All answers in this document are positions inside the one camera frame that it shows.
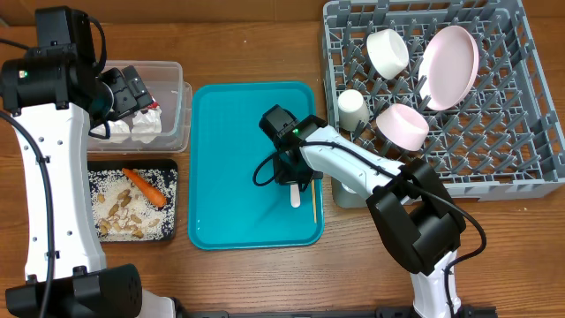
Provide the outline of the white plastic fork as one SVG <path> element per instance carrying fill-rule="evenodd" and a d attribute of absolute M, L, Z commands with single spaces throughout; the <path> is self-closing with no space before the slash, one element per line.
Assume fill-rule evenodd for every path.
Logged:
<path fill-rule="evenodd" d="M 299 208 L 301 204 L 298 184 L 290 185 L 290 204 L 293 208 Z"/>

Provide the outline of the white plastic cup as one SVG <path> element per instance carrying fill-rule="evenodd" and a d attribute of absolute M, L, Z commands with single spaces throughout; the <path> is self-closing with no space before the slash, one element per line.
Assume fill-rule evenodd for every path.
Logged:
<path fill-rule="evenodd" d="M 354 132 L 359 123 L 369 123 L 370 112 L 359 91 L 347 89 L 338 96 L 337 102 L 339 125 L 344 130 Z"/>

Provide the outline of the orange carrot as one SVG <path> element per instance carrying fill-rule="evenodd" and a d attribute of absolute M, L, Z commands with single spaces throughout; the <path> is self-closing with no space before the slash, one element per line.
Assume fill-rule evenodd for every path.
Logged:
<path fill-rule="evenodd" d="M 163 208 L 167 204 L 167 198 L 157 188 L 150 185 L 144 178 L 133 170 L 126 168 L 122 172 L 136 185 L 151 204 L 157 208 Z"/>

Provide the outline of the small pink bowl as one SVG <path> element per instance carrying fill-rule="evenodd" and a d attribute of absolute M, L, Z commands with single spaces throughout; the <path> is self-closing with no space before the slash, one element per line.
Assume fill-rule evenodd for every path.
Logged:
<path fill-rule="evenodd" d="M 400 103 L 390 105 L 375 121 L 388 140 L 409 151 L 419 151 L 429 133 L 425 118 L 412 107 Z"/>

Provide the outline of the white bowl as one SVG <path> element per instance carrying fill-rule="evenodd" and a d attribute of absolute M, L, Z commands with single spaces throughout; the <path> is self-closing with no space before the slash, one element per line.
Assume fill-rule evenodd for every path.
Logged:
<path fill-rule="evenodd" d="M 365 45 L 374 69 L 386 80 L 393 79 L 408 66 L 408 48 L 403 37 L 393 29 L 369 34 Z"/>

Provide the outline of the pink plate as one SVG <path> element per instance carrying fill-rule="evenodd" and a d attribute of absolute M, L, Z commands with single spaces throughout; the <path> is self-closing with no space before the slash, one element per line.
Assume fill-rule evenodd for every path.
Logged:
<path fill-rule="evenodd" d="M 465 28 L 442 28 L 426 46 L 418 69 L 418 77 L 426 77 L 419 93 L 430 97 L 427 108 L 447 110 L 461 102 L 475 82 L 478 63 L 478 45 Z"/>

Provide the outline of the red snack wrapper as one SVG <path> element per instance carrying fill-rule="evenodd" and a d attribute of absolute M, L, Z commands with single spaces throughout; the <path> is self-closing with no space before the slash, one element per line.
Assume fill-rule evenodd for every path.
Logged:
<path fill-rule="evenodd" d="M 154 110 L 158 107 L 159 107 L 159 103 L 156 100 L 153 100 L 153 102 L 148 106 L 148 108 L 151 110 Z"/>

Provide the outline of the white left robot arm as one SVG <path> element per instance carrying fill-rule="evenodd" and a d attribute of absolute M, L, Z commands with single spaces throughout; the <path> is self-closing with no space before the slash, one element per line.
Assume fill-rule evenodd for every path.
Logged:
<path fill-rule="evenodd" d="M 109 268 L 96 234 L 87 140 L 98 126 L 153 99 L 137 71 L 107 69 L 99 22 L 66 6 L 35 13 L 38 43 L 1 69 L 3 120 L 14 129 L 26 179 L 25 283 L 6 291 L 17 317 L 181 317 L 176 299 L 142 287 L 131 264 Z"/>

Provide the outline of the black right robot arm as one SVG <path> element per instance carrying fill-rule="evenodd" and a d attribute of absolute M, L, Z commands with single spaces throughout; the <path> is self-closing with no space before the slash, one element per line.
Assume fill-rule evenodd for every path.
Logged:
<path fill-rule="evenodd" d="M 359 195 L 382 244 L 411 275 L 419 317 L 456 317 L 462 306 L 451 275 L 466 224 L 433 167 L 415 159 L 401 163 L 345 139 L 323 119 L 298 120 L 276 105 L 260 129 L 273 142 L 272 180 L 303 192 L 329 175 Z"/>

